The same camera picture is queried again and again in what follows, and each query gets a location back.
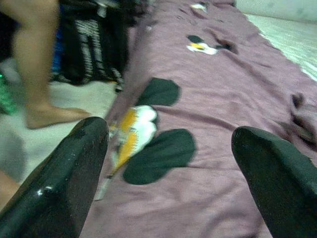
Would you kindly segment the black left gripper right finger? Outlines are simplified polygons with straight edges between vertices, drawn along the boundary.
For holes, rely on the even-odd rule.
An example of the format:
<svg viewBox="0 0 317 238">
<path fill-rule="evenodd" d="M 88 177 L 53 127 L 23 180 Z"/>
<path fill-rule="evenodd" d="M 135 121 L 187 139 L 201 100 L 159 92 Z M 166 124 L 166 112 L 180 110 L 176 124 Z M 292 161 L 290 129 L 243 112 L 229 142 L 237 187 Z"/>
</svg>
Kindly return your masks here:
<svg viewBox="0 0 317 238">
<path fill-rule="evenodd" d="M 317 238 L 317 167 L 292 143 L 242 126 L 234 158 L 273 238 Z"/>
</svg>

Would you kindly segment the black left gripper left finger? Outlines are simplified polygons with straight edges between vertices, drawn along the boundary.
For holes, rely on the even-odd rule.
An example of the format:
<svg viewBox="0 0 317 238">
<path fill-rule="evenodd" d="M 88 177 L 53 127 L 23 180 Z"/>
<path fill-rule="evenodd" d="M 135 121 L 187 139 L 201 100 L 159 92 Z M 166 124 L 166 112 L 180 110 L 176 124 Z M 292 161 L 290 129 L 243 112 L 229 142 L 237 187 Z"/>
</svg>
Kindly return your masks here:
<svg viewBox="0 0 317 238">
<path fill-rule="evenodd" d="M 108 138 L 103 118 L 78 122 L 0 212 L 0 238 L 79 238 Z"/>
</svg>

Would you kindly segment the purple cartoon print blanket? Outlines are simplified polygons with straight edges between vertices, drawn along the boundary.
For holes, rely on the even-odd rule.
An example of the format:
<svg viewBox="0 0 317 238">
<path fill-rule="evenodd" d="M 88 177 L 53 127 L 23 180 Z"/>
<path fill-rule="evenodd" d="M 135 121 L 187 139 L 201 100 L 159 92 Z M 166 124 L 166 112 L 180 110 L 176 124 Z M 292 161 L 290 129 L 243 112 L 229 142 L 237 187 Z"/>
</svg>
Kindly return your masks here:
<svg viewBox="0 0 317 238">
<path fill-rule="evenodd" d="M 234 0 L 155 0 L 132 39 L 80 238 L 273 238 L 232 134 L 267 131 L 317 167 L 317 83 Z"/>
</svg>

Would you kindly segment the black white striped garment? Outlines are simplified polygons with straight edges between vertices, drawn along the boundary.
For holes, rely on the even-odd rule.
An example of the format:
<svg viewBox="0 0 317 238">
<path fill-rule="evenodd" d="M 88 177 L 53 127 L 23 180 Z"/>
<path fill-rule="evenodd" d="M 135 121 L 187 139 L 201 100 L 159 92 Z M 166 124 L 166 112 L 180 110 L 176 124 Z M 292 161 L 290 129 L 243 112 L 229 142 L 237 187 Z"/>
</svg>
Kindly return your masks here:
<svg viewBox="0 0 317 238">
<path fill-rule="evenodd" d="M 59 0 L 63 53 L 59 79 L 73 85 L 91 81 L 114 82 L 128 61 L 128 27 L 134 0 Z"/>
</svg>

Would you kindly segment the person's bare leg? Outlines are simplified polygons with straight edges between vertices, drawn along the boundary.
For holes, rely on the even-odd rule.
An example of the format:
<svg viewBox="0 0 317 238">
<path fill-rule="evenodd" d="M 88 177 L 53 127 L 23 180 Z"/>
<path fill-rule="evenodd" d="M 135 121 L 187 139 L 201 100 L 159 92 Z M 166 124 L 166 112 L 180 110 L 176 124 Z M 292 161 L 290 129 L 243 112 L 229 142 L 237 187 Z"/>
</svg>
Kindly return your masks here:
<svg viewBox="0 0 317 238">
<path fill-rule="evenodd" d="M 17 192 L 20 185 L 3 171 L 0 171 L 0 211 Z"/>
<path fill-rule="evenodd" d="M 58 0 L 0 0 L 0 12 L 19 24 L 13 37 L 13 55 L 25 89 L 26 126 L 37 129 L 89 117 L 82 109 L 60 108 L 50 102 Z"/>
</svg>

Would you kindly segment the green shiny bag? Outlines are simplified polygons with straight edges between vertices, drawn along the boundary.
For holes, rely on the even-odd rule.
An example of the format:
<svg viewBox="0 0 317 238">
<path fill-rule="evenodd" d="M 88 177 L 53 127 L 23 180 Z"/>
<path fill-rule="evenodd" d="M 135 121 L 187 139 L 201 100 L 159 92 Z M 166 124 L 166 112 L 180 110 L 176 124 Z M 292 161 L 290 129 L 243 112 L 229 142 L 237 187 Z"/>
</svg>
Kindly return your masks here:
<svg viewBox="0 0 317 238">
<path fill-rule="evenodd" d="M 0 111 L 7 115 L 12 115 L 17 111 L 16 103 L 2 73 L 0 73 Z"/>
</svg>

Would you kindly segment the white quilted mattress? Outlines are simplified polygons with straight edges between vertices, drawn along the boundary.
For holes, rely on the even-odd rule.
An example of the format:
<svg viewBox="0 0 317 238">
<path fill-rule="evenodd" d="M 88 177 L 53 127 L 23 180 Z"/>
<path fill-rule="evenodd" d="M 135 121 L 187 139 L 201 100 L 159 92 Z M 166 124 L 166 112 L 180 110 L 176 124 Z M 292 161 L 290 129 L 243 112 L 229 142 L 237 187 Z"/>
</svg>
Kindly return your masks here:
<svg viewBox="0 0 317 238">
<path fill-rule="evenodd" d="M 260 35 L 317 82 L 317 24 L 245 15 Z"/>
</svg>

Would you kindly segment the blue bag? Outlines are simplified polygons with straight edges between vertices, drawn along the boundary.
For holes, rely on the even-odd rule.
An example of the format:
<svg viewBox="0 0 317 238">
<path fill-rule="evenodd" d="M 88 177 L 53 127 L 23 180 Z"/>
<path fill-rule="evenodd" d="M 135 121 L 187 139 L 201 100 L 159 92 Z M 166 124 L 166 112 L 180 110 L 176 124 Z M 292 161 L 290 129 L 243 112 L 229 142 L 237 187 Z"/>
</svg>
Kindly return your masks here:
<svg viewBox="0 0 317 238">
<path fill-rule="evenodd" d="M 53 50 L 52 75 L 58 75 L 61 69 L 61 59 L 63 54 L 63 40 L 62 32 L 60 30 L 56 33 L 56 42 Z"/>
</svg>

